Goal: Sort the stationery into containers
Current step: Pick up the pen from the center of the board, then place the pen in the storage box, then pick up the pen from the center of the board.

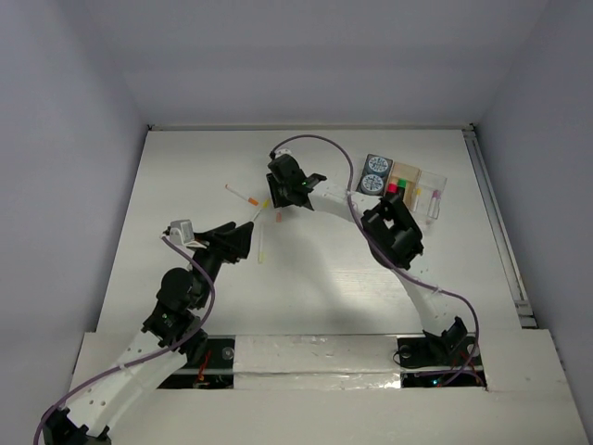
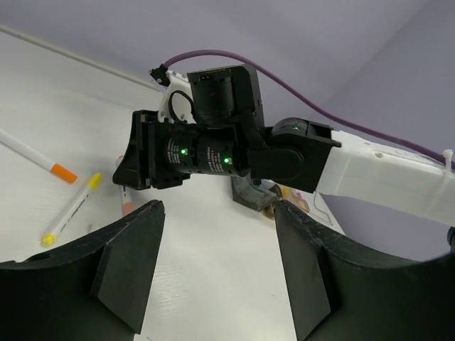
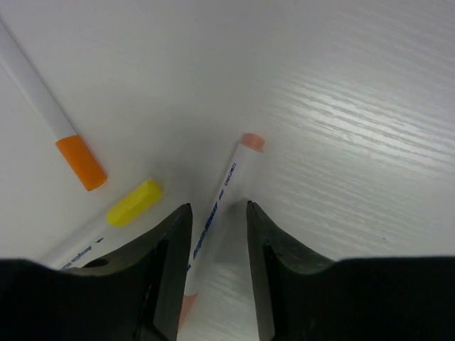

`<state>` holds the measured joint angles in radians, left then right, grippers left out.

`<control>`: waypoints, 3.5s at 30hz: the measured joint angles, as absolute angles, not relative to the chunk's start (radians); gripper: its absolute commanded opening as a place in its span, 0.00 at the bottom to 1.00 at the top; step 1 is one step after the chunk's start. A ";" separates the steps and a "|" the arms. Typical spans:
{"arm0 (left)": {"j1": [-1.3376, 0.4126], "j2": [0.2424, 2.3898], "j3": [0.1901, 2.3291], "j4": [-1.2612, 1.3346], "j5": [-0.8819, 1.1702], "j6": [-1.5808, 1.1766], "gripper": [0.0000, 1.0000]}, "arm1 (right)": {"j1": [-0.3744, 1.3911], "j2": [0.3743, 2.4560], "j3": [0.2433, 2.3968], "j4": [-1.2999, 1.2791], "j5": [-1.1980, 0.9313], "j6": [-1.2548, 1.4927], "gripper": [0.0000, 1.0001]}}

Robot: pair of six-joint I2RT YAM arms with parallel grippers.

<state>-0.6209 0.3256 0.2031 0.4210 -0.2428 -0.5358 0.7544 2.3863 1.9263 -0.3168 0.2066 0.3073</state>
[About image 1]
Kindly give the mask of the pale yellow cap marker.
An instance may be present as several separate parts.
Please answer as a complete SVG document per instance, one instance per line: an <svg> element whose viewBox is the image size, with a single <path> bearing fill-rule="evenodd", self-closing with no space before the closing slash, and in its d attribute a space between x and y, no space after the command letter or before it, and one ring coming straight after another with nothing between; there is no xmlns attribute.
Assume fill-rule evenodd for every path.
<svg viewBox="0 0 593 445"><path fill-rule="evenodd" d="M265 224L259 226L259 243L258 243L258 264L262 264L265 260Z"/></svg>

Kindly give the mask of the orange cap marker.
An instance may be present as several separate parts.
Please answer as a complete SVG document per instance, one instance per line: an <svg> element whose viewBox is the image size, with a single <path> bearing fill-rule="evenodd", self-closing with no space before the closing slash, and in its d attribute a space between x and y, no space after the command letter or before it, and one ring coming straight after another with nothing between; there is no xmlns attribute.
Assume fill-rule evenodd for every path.
<svg viewBox="0 0 593 445"><path fill-rule="evenodd" d="M257 207L259 205L259 202L255 198L253 198L249 194L245 194L245 193L235 189L234 187L230 186L229 184L225 185L225 189L255 207Z"/></svg>

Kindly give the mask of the blue white round jar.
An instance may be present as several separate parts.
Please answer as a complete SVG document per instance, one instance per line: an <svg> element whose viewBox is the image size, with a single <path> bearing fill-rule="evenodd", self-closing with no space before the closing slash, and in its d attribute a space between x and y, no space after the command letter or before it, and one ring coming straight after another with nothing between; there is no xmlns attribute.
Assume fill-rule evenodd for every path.
<svg viewBox="0 0 593 445"><path fill-rule="evenodd" d="M364 171L366 174L374 174L385 177L391 169L391 160L382 156L369 155L366 158Z"/></svg>

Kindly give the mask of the black pink highlighter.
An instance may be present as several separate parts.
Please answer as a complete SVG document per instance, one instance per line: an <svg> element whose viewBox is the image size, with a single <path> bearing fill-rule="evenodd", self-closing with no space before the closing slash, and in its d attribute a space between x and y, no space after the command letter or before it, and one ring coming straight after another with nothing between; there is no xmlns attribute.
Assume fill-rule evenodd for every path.
<svg viewBox="0 0 593 445"><path fill-rule="evenodd" d="M386 195L394 195L397 192L396 184L389 184L386 189Z"/></svg>

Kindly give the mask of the black green highlighter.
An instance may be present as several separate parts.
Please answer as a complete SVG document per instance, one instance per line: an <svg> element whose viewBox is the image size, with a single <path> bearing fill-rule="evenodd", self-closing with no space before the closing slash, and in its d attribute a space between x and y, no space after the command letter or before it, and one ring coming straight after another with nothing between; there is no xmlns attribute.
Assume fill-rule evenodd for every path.
<svg viewBox="0 0 593 445"><path fill-rule="evenodd" d="M407 181L404 179L399 179L397 181L397 193L403 197L405 195L406 188L407 188Z"/></svg>

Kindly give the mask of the yellow end marker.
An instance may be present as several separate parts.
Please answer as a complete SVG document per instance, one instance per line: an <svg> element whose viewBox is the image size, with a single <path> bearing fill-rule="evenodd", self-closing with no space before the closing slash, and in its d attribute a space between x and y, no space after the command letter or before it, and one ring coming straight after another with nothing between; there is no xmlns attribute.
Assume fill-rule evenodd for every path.
<svg viewBox="0 0 593 445"><path fill-rule="evenodd" d="M416 212L419 206L419 202L420 202L420 195L421 195L422 189L420 187L417 187L415 190L415 195L414 195L414 200L413 200L413 206L412 206L412 211Z"/></svg>

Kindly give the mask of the pink cap marker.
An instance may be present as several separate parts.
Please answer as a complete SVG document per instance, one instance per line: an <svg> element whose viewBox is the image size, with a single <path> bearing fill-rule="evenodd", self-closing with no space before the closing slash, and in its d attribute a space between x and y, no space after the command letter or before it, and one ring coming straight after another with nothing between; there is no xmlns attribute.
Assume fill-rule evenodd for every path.
<svg viewBox="0 0 593 445"><path fill-rule="evenodd" d="M441 192L438 189L436 189L432 194L430 206L429 206L429 213L428 213L428 215L432 219L438 218L440 200L441 200Z"/></svg>

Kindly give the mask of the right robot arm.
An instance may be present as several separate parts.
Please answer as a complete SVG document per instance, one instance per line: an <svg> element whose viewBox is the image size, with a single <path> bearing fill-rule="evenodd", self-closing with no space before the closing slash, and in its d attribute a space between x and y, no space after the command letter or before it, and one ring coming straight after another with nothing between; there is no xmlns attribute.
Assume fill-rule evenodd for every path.
<svg viewBox="0 0 593 445"><path fill-rule="evenodd" d="M327 213L354 223L375 260L394 272L418 312L427 338L428 356L447 363L461 350L467 337L462 319L440 298L445 291L421 278L423 233L401 197L371 197L352 192L325 176L306 175L289 154L273 155L267 181L273 206L300 207Z"/></svg>

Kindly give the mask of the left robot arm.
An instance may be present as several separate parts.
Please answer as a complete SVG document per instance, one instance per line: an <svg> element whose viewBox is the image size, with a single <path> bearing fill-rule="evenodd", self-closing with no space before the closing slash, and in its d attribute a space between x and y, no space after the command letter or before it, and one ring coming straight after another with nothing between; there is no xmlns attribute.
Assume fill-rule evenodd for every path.
<svg viewBox="0 0 593 445"><path fill-rule="evenodd" d="M224 264L248 257L254 224L228 222L197 233L188 220L171 222L163 243L187 261L162 277L153 311L107 370L80 383L43 414L36 444L109 444L118 423L174 372L200 363L203 329Z"/></svg>

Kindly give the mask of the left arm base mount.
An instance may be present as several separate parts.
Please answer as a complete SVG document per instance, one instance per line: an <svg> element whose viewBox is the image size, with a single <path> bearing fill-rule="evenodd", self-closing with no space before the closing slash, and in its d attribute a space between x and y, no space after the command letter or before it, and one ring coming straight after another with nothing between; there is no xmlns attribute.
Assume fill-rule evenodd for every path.
<svg viewBox="0 0 593 445"><path fill-rule="evenodd" d="M184 344L187 364L167 377L159 389L231 389L234 381L235 336L209 336L200 330Z"/></svg>

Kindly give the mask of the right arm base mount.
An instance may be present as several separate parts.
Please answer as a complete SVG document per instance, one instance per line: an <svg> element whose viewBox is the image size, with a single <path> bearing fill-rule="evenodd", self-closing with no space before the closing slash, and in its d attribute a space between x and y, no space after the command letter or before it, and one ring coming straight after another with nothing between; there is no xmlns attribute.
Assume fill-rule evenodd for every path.
<svg viewBox="0 0 593 445"><path fill-rule="evenodd" d="M487 387L479 346L459 316L440 335L400 338L392 360L405 388Z"/></svg>

